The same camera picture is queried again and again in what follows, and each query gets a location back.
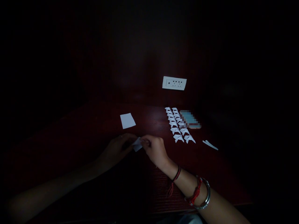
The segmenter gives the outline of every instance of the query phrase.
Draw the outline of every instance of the hand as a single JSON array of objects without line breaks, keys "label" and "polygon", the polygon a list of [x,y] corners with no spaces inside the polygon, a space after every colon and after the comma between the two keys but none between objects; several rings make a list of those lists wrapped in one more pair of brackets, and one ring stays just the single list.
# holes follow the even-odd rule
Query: hand
[{"label": "hand", "polygon": [[121,150],[123,144],[128,141],[135,141],[137,136],[134,134],[123,134],[115,139],[112,139],[103,153],[95,161],[95,167],[98,175],[106,172],[119,163],[130,151],[133,146],[130,145],[126,150]]},{"label": "hand", "polygon": [[152,135],[145,135],[140,140],[143,140],[141,144],[150,160],[162,170],[170,160],[166,153],[163,139]]}]

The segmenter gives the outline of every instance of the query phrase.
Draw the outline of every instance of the red bracelet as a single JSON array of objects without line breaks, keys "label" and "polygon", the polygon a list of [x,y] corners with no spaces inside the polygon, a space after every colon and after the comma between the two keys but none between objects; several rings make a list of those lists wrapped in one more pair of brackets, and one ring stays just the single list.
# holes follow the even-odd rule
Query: red bracelet
[{"label": "red bracelet", "polygon": [[177,172],[176,176],[174,177],[174,179],[172,180],[172,182],[171,182],[171,186],[170,186],[169,190],[167,191],[167,195],[166,195],[167,198],[169,198],[169,197],[172,196],[172,192],[173,192],[173,182],[176,181],[176,179],[178,178],[178,176],[180,175],[180,173],[181,173],[181,167],[179,166],[179,167],[178,167],[178,172]]},{"label": "red bracelet", "polygon": [[194,205],[195,199],[199,195],[200,185],[202,184],[202,179],[200,177],[198,177],[198,176],[196,176],[196,177],[197,177],[197,181],[198,181],[198,186],[196,187],[193,196],[190,197],[190,198],[185,198],[185,201],[187,201],[189,203],[189,205],[191,205],[191,206]]}]

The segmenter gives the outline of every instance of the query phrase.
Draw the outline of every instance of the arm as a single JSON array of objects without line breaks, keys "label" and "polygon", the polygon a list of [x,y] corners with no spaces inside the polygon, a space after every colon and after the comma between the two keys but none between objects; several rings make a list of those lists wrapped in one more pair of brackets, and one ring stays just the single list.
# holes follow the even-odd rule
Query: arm
[{"label": "arm", "polygon": [[133,149],[133,146],[129,146],[126,150],[121,150],[122,145],[130,138],[136,139],[137,137],[133,134],[119,136],[110,141],[104,152],[94,162],[10,199],[8,213],[12,220],[15,223],[27,222],[71,190],[115,166]]},{"label": "arm", "polygon": [[[150,160],[162,170],[170,179],[173,179],[178,171],[176,165],[168,156],[162,138],[145,135],[141,138],[142,146]],[[181,170],[180,175],[174,182],[186,197],[193,196],[197,187],[195,176],[185,170]],[[201,184],[200,194],[195,200],[195,205],[200,206],[206,199],[207,189],[205,184]],[[249,221],[227,200],[211,189],[211,199],[208,207],[200,209],[199,213],[209,224],[222,223],[246,223]]]}]

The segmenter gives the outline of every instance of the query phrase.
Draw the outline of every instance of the electrical outlet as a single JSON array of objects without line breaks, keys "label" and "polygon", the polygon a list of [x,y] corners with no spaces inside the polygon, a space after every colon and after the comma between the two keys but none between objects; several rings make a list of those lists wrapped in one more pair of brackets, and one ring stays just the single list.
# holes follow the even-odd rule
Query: electrical outlet
[{"label": "electrical outlet", "polygon": [[162,88],[163,89],[185,90],[186,82],[187,82],[187,79],[164,76]]}]

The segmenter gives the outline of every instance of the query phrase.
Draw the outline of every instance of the table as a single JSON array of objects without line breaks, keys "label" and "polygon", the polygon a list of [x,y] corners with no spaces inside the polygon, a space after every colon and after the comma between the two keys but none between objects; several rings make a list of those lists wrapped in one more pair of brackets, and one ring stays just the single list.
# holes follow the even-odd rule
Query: table
[{"label": "table", "polygon": [[[126,113],[132,114],[136,126],[122,129],[120,115]],[[182,168],[206,178],[234,205],[251,203],[205,123],[200,120],[201,129],[189,130],[196,144],[175,143],[167,118],[164,107],[88,102],[7,153],[5,186],[17,194],[70,172],[94,160],[112,138],[129,132],[162,137],[168,156]],[[70,221],[193,210],[177,187],[172,197],[166,198],[168,185],[167,176],[154,166],[143,149],[132,151],[110,171],[73,190],[35,219]]]}]

